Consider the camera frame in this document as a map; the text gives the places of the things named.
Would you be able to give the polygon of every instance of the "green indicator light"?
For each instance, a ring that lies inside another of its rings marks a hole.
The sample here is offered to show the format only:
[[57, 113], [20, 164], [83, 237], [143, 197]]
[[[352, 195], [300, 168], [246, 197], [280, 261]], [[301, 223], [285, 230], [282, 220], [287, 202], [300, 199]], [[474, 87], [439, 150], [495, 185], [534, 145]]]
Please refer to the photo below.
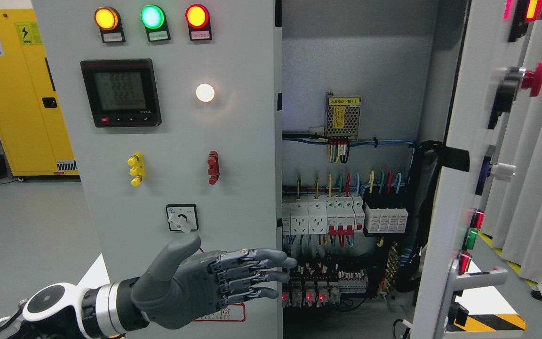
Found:
[[164, 12], [158, 6], [147, 5], [142, 9], [142, 22], [151, 30], [160, 28], [164, 23]]
[[467, 249], [474, 249], [474, 244], [476, 244], [476, 236], [478, 236], [478, 230], [470, 229], [470, 232], [467, 234], [467, 241], [465, 242], [465, 247]]

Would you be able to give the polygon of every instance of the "yellow safety cabinet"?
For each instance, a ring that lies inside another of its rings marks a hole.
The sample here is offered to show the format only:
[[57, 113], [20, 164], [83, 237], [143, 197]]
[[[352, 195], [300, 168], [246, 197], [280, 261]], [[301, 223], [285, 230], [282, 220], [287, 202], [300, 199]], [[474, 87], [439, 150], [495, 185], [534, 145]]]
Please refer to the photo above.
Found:
[[14, 176], [78, 174], [32, 9], [0, 9], [0, 139]]

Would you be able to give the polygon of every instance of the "yellow terminal connector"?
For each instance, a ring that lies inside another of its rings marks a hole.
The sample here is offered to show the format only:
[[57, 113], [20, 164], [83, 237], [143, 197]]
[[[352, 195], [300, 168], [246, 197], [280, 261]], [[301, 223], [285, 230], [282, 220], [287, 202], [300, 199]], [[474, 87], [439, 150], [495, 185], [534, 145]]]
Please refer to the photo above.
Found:
[[133, 180], [131, 180], [131, 185], [133, 185], [133, 187], [139, 186], [139, 184], [142, 183], [146, 177], [142, 153], [133, 153], [133, 155], [127, 160], [127, 165], [131, 166], [131, 169], [129, 169], [129, 174], [134, 176]]

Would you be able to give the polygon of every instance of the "red light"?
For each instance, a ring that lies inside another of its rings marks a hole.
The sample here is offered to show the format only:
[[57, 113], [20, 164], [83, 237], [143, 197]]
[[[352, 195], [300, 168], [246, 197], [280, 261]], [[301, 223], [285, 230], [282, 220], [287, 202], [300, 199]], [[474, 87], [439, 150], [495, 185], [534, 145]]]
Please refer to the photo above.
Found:
[[208, 24], [209, 13], [206, 7], [193, 4], [185, 10], [185, 20], [193, 28], [202, 28]]
[[467, 253], [466, 251], [461, 251], [460, 259], [459, 259], [459, 262], [460, 262], [459, 273], [460, 274], [465, 274], [465, 272], [467, 272], [467, 268], [469, 268], [470, 266], [470, 259], [471, 259], [471, 254]]
[[514, 2], [513, 0], [507, 0], [505, 3], [505, 11], [503, 11], [503, 20], [507, 20], [510, 18], [511, 13], [511, 3]]
[[480, 227], [482, 227], [482, 220], [483, 219], [484, 219], [484, 211], [483, 210], [476, 210], [476, 214], [474, 215], [473, 227], [475, 229], [480, 229]]

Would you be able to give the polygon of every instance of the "robotic arm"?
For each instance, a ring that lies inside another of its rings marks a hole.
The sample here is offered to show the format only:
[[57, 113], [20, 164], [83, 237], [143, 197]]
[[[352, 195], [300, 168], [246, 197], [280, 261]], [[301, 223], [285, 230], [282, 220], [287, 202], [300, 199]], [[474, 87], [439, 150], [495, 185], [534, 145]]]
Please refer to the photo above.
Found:
[[155, 322], [178, 329], [192, 320], [234, 303], [277, 298], [258, 283], [287, 283], [289, 275], [272, 270], [293, 268], [296, 260], [281, 251], [242, 249], [192, 255], [197, 234], [170, 242], [141, 277], [97, 289], [69, 283], [43, 288], [0, 319], [0, 339], [103, 338], [145, 328]]

